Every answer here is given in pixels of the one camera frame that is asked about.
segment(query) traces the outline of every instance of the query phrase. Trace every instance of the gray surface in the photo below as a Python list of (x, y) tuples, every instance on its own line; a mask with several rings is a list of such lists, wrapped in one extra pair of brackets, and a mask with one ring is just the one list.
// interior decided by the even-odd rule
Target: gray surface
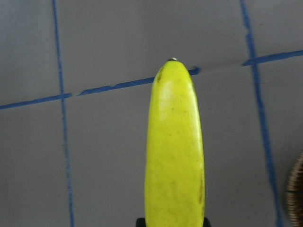
[[(302, 1), (246, 1), (258, 56), (303, 49)], [(238, 1), (58, 1), (75, 226), (134, 226), (144, 216), (151, 84), (171, 56), (190, 68), (215, 226), (276, 226)], [(0, 3), (0, 105), (59, 94), (52, 2)], [(259, 65), (279, 196), (301, 153), (302, 60)], [(0, 226), (70, 226), (60, 101), (0, 110)], [(283, 211), (285, 227), (290, 226)]]

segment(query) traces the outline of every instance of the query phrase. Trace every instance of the brown basket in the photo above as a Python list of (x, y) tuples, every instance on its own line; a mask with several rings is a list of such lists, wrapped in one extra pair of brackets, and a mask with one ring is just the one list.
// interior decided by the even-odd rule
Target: brown basket
[(303, 227), (303, 153), (289, 175), (286, 203), (293, 226)]

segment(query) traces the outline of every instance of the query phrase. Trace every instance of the blue tape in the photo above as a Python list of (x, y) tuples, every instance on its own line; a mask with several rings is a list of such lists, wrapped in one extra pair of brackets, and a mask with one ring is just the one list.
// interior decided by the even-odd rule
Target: blue tape
[(53, 23), (54, 23), (54, 31), (55, 31), (58, 74), (59, 74), (59, 82), (60, 82), (62, 123), (63, 123), (63, 134), (64, 134), (64, 153), (65, 153), (65, 165), (66, 165), (66, 175), (67, 175), (68, 202), (69, 202), (69, 210), (70, 210), (70, 224), (71, 224), (71, 227), (74, 227), (75, 222), (74, 222), (72, 187), (71, 187), (71, 166), (70, 166), (70, 155), (69, 155), (69, 149), (68, 149), (65, 99), (63, 98), (64, 84), (63, 84), (62, 62), (61, 62), (61, 52), (60, 52), (59, 29), (58, 29), (58, 20), (57, 20), (57, 9), (56, 9), (55, 0), (53, 0)]
[[(69, 97), (71, 97), (71, 93), (63, 94), (63, 98), (69, 98)], [(61, 95), (50, 96), (50, 97), (45, 97), (45, 98), (38, 98), (38, 99), (31, 100), (31, 101), (11, 103), (11, 104), (7, 104), (7, 105), (0, 105), (0, 110), (24, 106), (24, 105), (32, 105), (32, 104), (37, 104), (37, 103), (50, 102), (50, 101), (54, 101), (54, 100), (58, 100), (58, 99), (61, 99)]]
[(258, 65), (255, 61), (256, 52), (255, 52), (255, 45), (254, 45), (254, 41), (253, 41), (252, 30), (251, 30), (251, 26), (250, 26), (250, 19), (249, 19), (248, 11), (246, 9), (244, 0), (240, 0), (240, 4), (241, 4), (241, 9), (242, 9), (244, 25), (248, 31), (246, 39), (247, 39), (247, 45), (248, 45), (250, 59), (251, 59), (251, 70), (252, 70), (252, 75), (253, 75), (253, 80), (254, 80), (254, 88), (255, 88), (256, 101), (257, 101), (257, 106), (258, 106), (258, 115), (259, 115), (259, 120), (260, 120), (260, 127), (261, 127), (262, 139), (263, 139), (263, 147), (264, 147), (264, 152), (265, 152), (268, 177), (269, 177), (269, 182), (270, 182), (274, 200), (275, 200), (276, 225), (277, 225), (277, 227), (283, 227), (283, 220), (282, 220), (282, 215), (281, 215), (281, 205), (280, 205), (280, 201), (279, 201), (279, 194), (278, 194), (277, 183), (276, 183), (276, 173), (275, 173), (273, 156), (272, 156), (272, 151), (271, 151), (271, 146), (270, 146), (270, 138), (269, 138), (269, 132), (268, 132), (268, 128), (267, 128), (266, 113), (265, 113), (265, 108), (264, 108), (261, 89), (260, 89), (260, 77), (259, 77), (259, 72), (258, 72)]
[(248, 66), (252, 64), (260, 64), (269, 61), (277, 61), (286, 58), (292, 58), (296, 56), (303, 56), (303, 50), (300, 51), (293, 51), (293, 52), (285, 52), (285, 53), (276, 53), (272, 55), (262, 56), (258, 58), (254, 58), (253, 60), (248, 60), (242, 64), (242, 66)]
[[(194, 69), (189, 70), (188, 72), (191, 76), (194, 76), (194, 75), (199, 74), (200, 71), (201, 71), (200, 68), (195, 67)], [(154, 79), (155, 79), (155, 77), (149, 77), (149, 78), (146, 78), (146, 79), (138, 79), (138, 80), (134, 80), (134, 81), (120, 83), (120, 84), (116, 84), (116, 85), (113, 85), (113, 86), (104, 86), (104, 87), (91, 88), (91, 89), (87, 89), (87, 90), (82, 91), (78, 95), (83, 96), (83, 95), (88, 95), (88, 94), (93, 94), (93, 93), (100, 93), (100, 92), (104, 92), (104, 91), (120, 89), (120, 88), (125, 88), (125, 87), (133, 87), (133, 86), (137, 86), (137, 85), (150, 84), (150, 83), (153, 82)]]

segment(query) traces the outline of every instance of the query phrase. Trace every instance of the yellow fruit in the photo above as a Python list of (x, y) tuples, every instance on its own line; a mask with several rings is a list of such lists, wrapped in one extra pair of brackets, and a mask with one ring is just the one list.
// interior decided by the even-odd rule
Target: yellow fruit
[(146, 226), (202, 227), (200, 116), (190, 75), (176, 59), (165, 63), (152, 85), (146, 158)]

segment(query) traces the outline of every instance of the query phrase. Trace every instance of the banana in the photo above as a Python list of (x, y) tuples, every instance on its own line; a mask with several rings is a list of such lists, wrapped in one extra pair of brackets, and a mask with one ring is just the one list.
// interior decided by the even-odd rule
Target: banana
[(151, 91), (145, 170), (147, 227), (202, 227), (205, 181), (195, 88), (184, 65), (167, 61)]

